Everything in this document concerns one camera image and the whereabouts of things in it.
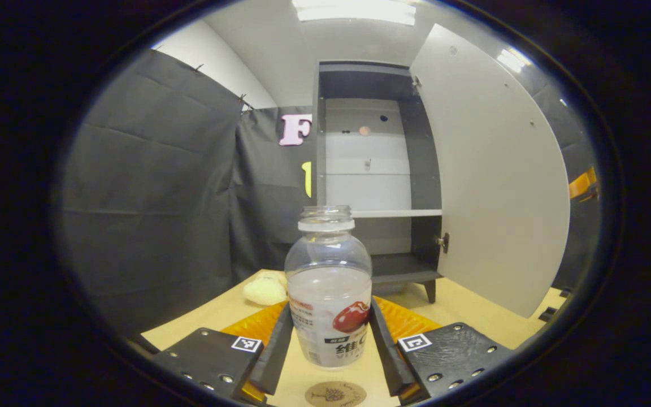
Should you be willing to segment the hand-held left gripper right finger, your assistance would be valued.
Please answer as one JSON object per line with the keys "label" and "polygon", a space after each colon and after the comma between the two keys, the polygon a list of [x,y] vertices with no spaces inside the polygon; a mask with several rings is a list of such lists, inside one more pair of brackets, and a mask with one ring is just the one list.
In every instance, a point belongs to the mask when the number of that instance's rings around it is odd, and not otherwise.
{"label": "hand-held left gripper right finger", "polygon": [[401,405],[453,399],[514,353],[465,322],[442,326],[376,296],[369,325],[388,392]]}

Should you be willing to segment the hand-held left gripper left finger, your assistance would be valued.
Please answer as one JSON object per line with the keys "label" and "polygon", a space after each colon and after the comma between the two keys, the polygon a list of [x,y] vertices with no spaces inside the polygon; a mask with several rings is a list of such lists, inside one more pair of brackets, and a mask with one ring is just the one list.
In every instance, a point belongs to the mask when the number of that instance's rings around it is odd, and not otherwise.
{"label": "hand-held left gripper left finger", "polygon": [[207,397],[268,405],[281,378],[293,327],[291,309],[284,301],[220,331],[198,327],[152,361]]}

